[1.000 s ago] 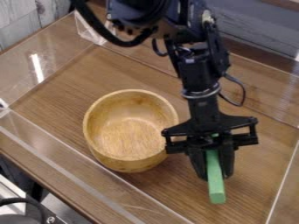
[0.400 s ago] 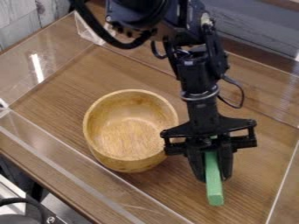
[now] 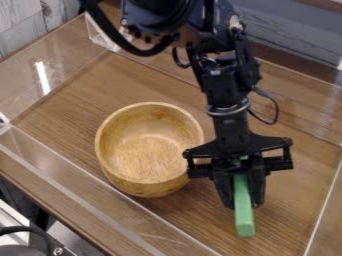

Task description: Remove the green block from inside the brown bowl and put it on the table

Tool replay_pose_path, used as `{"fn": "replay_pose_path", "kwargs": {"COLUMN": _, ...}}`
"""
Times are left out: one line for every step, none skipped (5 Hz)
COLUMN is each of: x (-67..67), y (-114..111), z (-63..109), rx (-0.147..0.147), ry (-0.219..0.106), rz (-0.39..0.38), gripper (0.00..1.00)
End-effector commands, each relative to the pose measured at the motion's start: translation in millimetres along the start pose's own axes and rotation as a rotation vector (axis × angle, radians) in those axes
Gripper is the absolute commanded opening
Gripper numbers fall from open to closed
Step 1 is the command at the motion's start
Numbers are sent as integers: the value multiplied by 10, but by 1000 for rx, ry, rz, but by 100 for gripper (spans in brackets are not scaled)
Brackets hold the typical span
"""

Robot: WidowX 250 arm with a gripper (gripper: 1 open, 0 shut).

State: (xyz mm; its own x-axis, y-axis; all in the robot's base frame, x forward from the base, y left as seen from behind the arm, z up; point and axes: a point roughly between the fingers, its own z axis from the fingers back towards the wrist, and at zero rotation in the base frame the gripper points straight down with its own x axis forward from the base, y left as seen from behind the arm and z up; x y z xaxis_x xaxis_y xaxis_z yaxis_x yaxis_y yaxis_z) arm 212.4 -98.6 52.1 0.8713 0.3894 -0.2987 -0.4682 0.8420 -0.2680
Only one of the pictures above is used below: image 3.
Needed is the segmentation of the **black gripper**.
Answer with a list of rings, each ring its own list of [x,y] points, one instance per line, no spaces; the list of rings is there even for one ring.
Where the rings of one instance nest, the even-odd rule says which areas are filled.
[[[226,208],[234,208],[234,179],[228,174],[248,173],[252,207],[264,203],[266,174],[294,167],[288,137],[264,136],[248,128],[247,110],[208,108],[215,139],[183,152],[190,178],[214,178]]]

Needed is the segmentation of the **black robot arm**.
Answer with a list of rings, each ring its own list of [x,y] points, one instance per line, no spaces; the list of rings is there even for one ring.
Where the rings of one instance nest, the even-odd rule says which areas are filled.
[[[287,137],[264,136],[250,130],[255,116],[248,94],[258,88],[259,62],[252,55],[246,23],[228,0],[120,0],[120,27],[150,47],[142,49],[125,39],[97,0],[80,0],[95,24],[119,47],[150,57],[167,48],[183,48],[190,68],[206,95],[215,139],[184,151],[187,174],[214,181],[224,206],[238,207],[236,177],[244,177],[247,205],[264,203],[266,177],[292,168]]]

